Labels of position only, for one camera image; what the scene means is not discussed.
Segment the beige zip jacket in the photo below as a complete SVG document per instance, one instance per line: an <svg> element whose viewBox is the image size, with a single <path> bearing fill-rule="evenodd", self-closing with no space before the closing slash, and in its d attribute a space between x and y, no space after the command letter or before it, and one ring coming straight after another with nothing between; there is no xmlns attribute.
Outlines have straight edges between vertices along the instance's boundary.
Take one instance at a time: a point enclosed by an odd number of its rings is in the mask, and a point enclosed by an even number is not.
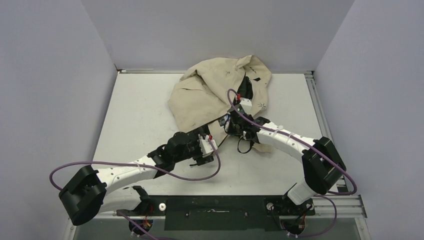
<svg viewBox="0 0 424 240"><path fill-rule="evenodd" d="M223 126L231 109L227 91L249 99L255 116L268 107L271 78L271 71L255 55L207 59L190 67L174 85L168 106L181 132L205 126L221 145L228 136Z"/></svg>

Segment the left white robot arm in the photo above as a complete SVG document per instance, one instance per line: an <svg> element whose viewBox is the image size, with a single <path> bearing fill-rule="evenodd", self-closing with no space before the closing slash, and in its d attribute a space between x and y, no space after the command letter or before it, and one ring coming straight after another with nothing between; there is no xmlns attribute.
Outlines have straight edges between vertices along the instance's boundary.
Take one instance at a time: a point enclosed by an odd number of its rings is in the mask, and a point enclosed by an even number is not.
<svg viewBox="0 0 424 240"><path fill-rule="evenodd" d="M142 196L141 188L132 184L163 175L182 179L172 173L176 163L188 159L209 163L217 149L211 135L177 132L166 144L129 163L103 162L104 168L94 169L94 161L82 162L82 167L59 189L58 197L75 226L114 210L143 215L148 211L149 201Z"/></svg>

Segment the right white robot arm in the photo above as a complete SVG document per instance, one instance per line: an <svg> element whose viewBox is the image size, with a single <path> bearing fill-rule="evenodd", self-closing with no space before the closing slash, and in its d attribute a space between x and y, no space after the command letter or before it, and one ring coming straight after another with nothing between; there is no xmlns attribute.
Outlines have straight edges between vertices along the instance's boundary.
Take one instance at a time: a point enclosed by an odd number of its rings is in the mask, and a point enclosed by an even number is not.
<svg viewBox="0 0 424 240"><path fill-rule="evenodd" d="M300 136L284 130L269 119L232 110L227 132L253 144L262 144L280 150L298 160L303 167L303 180L284 195L282 207L289 214L297 213L303 203L314 195L327 194L346 172L346 166L327 137L320 139Z"/></svg>

